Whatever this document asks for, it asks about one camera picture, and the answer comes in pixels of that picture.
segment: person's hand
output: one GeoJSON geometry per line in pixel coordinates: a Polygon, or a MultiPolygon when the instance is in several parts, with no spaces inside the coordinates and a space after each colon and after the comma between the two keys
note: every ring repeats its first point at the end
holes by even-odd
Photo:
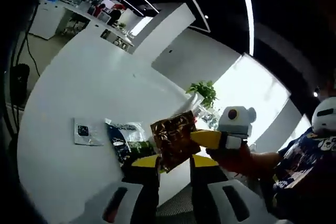
{"type": "Polygon", "coordinates": [[[213,160],[217,161],[221,167],[229,172],[245,174],[246,171],[249,170],[249,166],[253,163],[247,142],[243,142],[238,150],[206,149],[206,152],[213,160]]]}

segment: curved white desk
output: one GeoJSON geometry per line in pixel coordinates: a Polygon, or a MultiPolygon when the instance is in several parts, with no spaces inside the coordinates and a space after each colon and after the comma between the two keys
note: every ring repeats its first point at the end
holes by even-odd
{"type": "MultiPolygon", "coordinates": [[[[17,150],[23,187],[48,222],[75,218],[86,200],[121,179],[121,171],[107,137],[104,146],[73,143],[71,119],[140,121],[149,136],[150,124],[172,115],[185,100],[179,87],[141,60],[79,33],[45,69],[27,102],[17,150]]],[[[186,186],[189,167],[161,180],[160,203],[186,186]],[[183,176],[181,182],[174,176],[183,176]]]]}

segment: bright window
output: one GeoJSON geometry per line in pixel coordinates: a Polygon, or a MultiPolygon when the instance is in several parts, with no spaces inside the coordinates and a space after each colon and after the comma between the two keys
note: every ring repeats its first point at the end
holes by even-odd
{"type": "Polygon", "coordinates": [[[254,107],[257,120],[252,124],[248,144],[254,143],[285,106],[290,93],[265,67],[249,55],[241,56],[215,82],[214,109],[222,114],[227,106],[254,107]]]}
{"type": "Polygon", "coordinates": [[[144,17],[140,22],[131,30],[131,34],[138,35],[139,32],[153,19],[153,17],[144,17]]]}
{"type": "Polygon", "coordinates": [[[307,116],[303,115],[300,122],[298,123],[298,125],[296,126],[292,134],[290,135],[290,137],[285,141],[285,143],[282,145],[282,147],[279,150],[287,147],[290,141],[299,138],[304,132],[306,132],[306,130],[309,127],[311,127],[311,123],[309,122],[307,116]]]}

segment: green plant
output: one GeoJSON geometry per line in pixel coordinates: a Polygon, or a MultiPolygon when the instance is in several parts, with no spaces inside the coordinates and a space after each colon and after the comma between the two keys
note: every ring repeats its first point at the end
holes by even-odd
{"type": "Polygon", "coordinates": [[[125,27],[126,27],[126,24],[125,24],[125,23],[119,23],[119,27],[120,27],[120,28],[125,28],[125,27]]]}
{"type": "Polygon", "coordinates": [[[190,88],[186,91],[186,93],[200,93],[204,100],[201,103],[206,109],[212,108],[214,105],[214,101],[216,98],[216,90],[213,87],[212,81],[200,81],[198,83],[192,83],[190,88]]]}

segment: brown wrapper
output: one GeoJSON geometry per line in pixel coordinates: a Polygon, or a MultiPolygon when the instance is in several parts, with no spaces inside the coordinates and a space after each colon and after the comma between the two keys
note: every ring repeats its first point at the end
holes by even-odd
{"type": "Polygon", "coordinates": [[[201,151],[190,137],[190,133],[196,131],[191,111],[153,123],[151,129],[167,173],[201,151]]]}

